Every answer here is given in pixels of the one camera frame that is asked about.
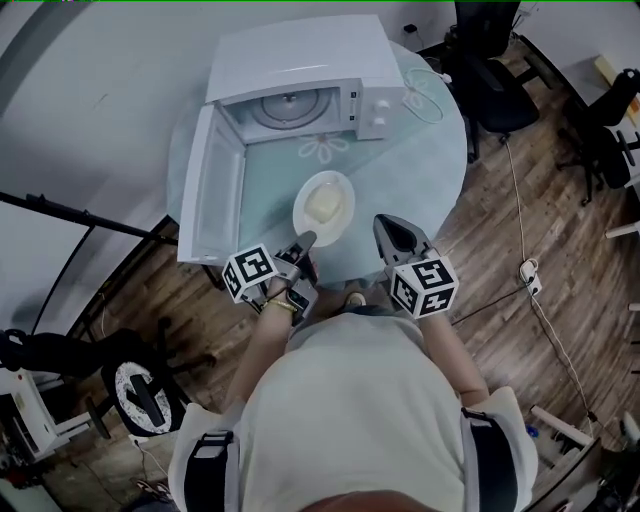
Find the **white microwave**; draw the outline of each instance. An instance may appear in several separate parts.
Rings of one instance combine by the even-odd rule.
[[[178,260],[238,250],[247,144],[354,130],[389,134],[404,81],[375,15],[285,21],[221,38],[191,148]]]

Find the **black chair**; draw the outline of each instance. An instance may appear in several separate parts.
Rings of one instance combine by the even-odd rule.
[[[87,412],[100,435],[105,439],[111,437],[102,418],[115,406],[129,432],[151,437],[180,428],[185,406],[191,402],[172,376],[202,364],[216,363],[215,357],[205,354],[183,365],[169,367],[167,360],[175,355],[166,348],[165,330],[170,325],[168,318],[158,321],[155,349],[130,329],[120,329],[95,343],[59,334],[28,336],[13,329],[0,331],[0,361],[10,371],[24,368],[80,379],[102,368],[107,398],[98,405],[91,397],[85,400]]]
[[[473,144],[469,163],[480,156],[478,123],[488,132],[508,136],[535,123],[540,116],[522,87],[536,76],[542,78],[534,62],[526,57],[529,69],[514,77],[502,63],[491,59],[507,49],[519,5],[456,2],[458,24],[447,38],[453,49],[443,58],[442,70],[451,76],[453,95],[469,120]]]
[[[616,131],[616,140],[605,127],[615,126],[622,121],[638,93],[640,73],[638,70],[625,69],[616,77],[611,88],[592,105],[586,106],[582,100],[571,98],[563,107],[562,111],[577,137],[565,128],[559,130],[558,135],[571,144],[576,156],[556,167],[558,170],[578,165],[584,168],[587,197],[582,200],[582,206],[593,199],[594,176],[598,180],[596,190],[604,188],[603,177],[613,189],[623,187],[631,177],[625,155],[629,164],[635,166],[631,150],[640,149],[640,135],[636,132],[637,140],[629,144],[622,132]]]

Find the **black strap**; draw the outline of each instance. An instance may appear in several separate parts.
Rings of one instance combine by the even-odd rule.
[[[513,512],[518,501],[518,479],[509,441],[490,416],[462,409],[469,420],[478,461],[480,512]]]
[[[204,434],[193,448],[184,478],[184,500],[189,512],[223,512],[226,486],[227,447],[233,432]],[[221,447],[214,457],[197,457],[201,448]]]

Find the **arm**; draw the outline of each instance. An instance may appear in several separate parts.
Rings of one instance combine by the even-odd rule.
[[[273,293],[272,288],[277,291],[281,286],[284,286],[284,281],[272,279],[269,293]],[[287,302],[284,291],[275,298]],[[291,311],[276,304],[267,304],[262,310],[249,346],[242,356],[240,365],[227,390],[227,396],[222,406],[223,411],[228,409],[236,398],[244,402],[249,400],[258,381],[271,365],[282,357],[289,339],[292,317]]]
[[[421,319],[420,330],[429,357],[460,393],[462,405],[470,407],[489,398],[487,383],[446,316]]]

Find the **shoe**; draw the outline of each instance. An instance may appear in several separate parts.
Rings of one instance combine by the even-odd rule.
[[[347,295],[347,300],[344,301],[344,307],[366,305],[367,301],[365,300],[364,295],[359,292],[350,293],[349,295]]]

